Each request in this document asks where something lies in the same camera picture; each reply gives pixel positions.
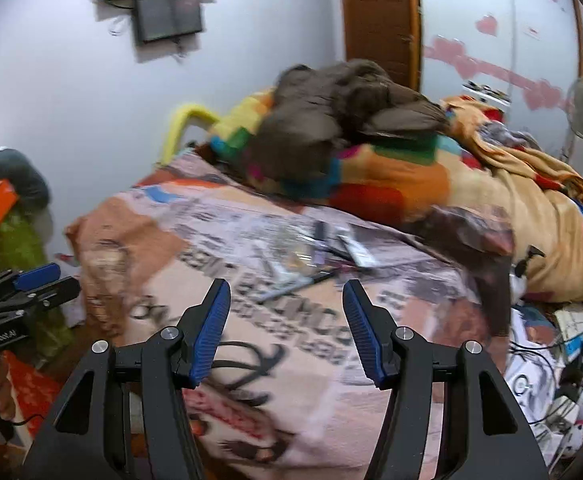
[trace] bed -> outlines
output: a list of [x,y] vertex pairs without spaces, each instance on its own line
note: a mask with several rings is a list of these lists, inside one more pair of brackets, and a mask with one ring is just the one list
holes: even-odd
[[[499,247],[511,246],[503,219],[458,211],[453,218],[472,244],[493,246],[485,241],[498,238]],[[254,240],[270,243],[281,226],[310,229],[316,220],[349,226],[378,268],[345,267],[332,280],[258,305],[255,295],[272,280]],[[107,199],[67,234],[82,264],[89,321],[118,346],[173,324],[214,278],[229,281],[232,305],[212,374],[183,394],[209,455],[248,478],[364,475],[389,393],[364,376],[355,351],[341,300],[348,278],[360,279],[375,304],[428,340],[459,346],[475,339],[505,361],[507,336],[494,336],[501,328],[490,327],[472,274],[452,258],[334,208],[262,195],[199,153]],[[493,256],[489,248],[481,254]],[[441,430],[441,391],[433,399],[423,478],[433,476]]]

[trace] metal screw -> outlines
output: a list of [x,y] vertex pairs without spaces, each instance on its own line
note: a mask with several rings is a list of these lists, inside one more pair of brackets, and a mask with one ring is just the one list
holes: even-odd
[[102,352],[104,352],[108,348],[109,348],[109,343],[107,343],[107,341],[103,341],[102,339],[100,339],[100,341],[96,341],[94,344],[92,344],[92,352],[94,352],[96,354],[101,354]]
[[414,331],[408,326],[399,326],[396,328],[396,337],[403,341],[409,341],[409,339],[414,337]]
[[175,326],[168,326],[161,330],[160,336],[162,339],[176,339],[180,331]]
[[483,351],[483,346],[478,341],[467,341],[465,343],[465,348],[470,354],[479,354]]

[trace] colorful blanket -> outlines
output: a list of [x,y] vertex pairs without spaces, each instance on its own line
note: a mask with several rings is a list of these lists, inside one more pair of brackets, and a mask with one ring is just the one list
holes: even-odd
[[248,140],[272,106],[271,92],[249,96],[215,124],[210,146],[255,189],[396,228],[434,205],[468,208],[480,216],[502,208],[514,230],[514,259],[524,257],[529,245],[546,254],[529,266],[529,297],[582,301],[583,178],[538,150],[484,142],[476,128],[488,121],[487,105],[463,98],[443,105],[451,120],[449,136],[347,148],[333,156],[324,177],[310,183],[277,182],[245,162]]
[[[511,246],[501,221],[456,215],[471,248]],[[281,226],[311,231],[317,219],[350,226],[380,266],[268,301],[271,285],[254,240]],[[488,345],[504,369],[508,338],[490,337],[475,285],[462,268],[406,243],[404,234],[324,206],[264,198],[188,154],[107,199],[68,228],[82,264],[90,322],[116,345],[146,340],[199,304],[212,280],[229,281],[232,304],[212,374],[184,392],[191,427],[209,453],[256,479],[362,478],[389,398],[364,376],[342,307],[358,278],[374,304],[428,340]],[[441,434],[434,389],[422,478],[433,478]]]

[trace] pen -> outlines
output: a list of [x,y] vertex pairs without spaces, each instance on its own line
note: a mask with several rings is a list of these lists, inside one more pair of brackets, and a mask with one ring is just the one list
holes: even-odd
[[306,286],[324,282],[324,280],[328,280],[332,276],[335,276],[337,272],[338,269],[321,270],[320,272],[316,272],[311,276],[301,276],[295,282],[289,283],[289,285],[286,285],[283,288],[268,290],[267,292],[263,293],[258,298],[256,298],[256,301],[257,303],[264,303],[265,301],[276,300],[276,298],[280,298],[281,296],[285,296],[286,294],[296,292],[297,290],[305,288]]

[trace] electrical cable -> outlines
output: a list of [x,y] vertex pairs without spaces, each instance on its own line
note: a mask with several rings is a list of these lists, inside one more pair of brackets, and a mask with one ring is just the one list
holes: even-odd
[[514,343],[514,342],[511,342],[510,344],[512,344],[512,345],[516,346],[516,348],[520,348],[522,350],[550,350],[552,348],[557,348],[561,345],[564,345],[565,343],[569,343],[570,341],[573,341],[574,339],[578,339],[582,335],[583,335],[583,332],[578,333],[575,336],[570,337],[569,339],[562,339],[561,341],[558,341],[557,343],[553,343],[552,345],[548,345],[548,346],[531,347],[531,346],[519,345],[518,343]]
[[44,416],[40,415],[39,413],[34,413],[33,415],[28,416],[27,418],[21,420],[20,422],[12,422],[10,420],[8,420],[7,422],[12,426],[24,426],[25,424],[29,424],[37,416],[39,416],[42,420],[45,420]]
[[31,416],[28,416],[27,418],[25,418],[24,420],[21,420],[20,422],[14,422],[12,420],[6,420],[5,422],[7,424],[11,424],[12,426],[24,426],[25,424],[29,424],[34,418],[36,418],[37,416],[39,416],[42,420],[45,420],[45,417],[39,413],[34,413]]
[[511,352],[511,354],[514,354],[514,355],[520,354],[522,356],[522,354],[533,354],[533,355],[540,357],[543,361],[546,362],[547,368],[549,368],[549,373],[551,375],[551,381],[554,383],[554,389],[556,389],[558,387],[558,385],[556,384],[556,377],[554,375],[554,367],[549,362],[549,359],[547,359],[543,354],[541,354],[540,352],[536,352],[534,350],[522,350],[522,349],[511,349],[511,348],[510,348],[510,352]]
[[529,423],[529,425],[531,426],[532,424],[540,424],[541,422],[545,422],[550,416],[552,415],[556,415],[556,413],[558,413],[560,410],[562,410],[566,405],[568,405],[568,403],[571,402],[569,399],[564,400],[560,406],[558,406],[555,410],[553,410],[552,412],[549,412],[547,415],[545,415],[542,418],[539,418],[538,420],[533,420]]

